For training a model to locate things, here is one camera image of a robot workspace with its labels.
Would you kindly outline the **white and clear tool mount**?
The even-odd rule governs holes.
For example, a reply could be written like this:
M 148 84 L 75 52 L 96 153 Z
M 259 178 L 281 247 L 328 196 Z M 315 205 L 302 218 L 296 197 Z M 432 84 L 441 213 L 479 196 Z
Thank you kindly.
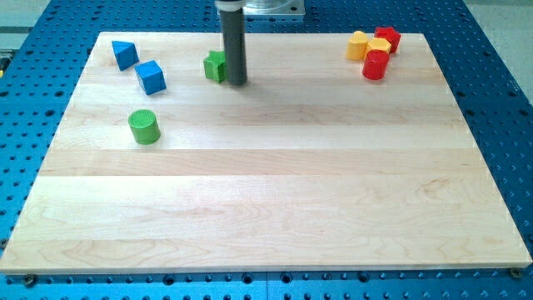
M 242 9 L 248 16 L 304 16 L 304 0 L 215 0 L 219 11 L 234 13 Z

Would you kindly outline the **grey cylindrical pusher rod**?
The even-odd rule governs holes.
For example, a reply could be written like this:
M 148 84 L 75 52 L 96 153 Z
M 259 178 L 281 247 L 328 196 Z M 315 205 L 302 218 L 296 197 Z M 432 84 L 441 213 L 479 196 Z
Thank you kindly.
M 227 81 L 232 86 L 247 82 L 247 58 L 243 10 L 219 11 L 227 65 Z

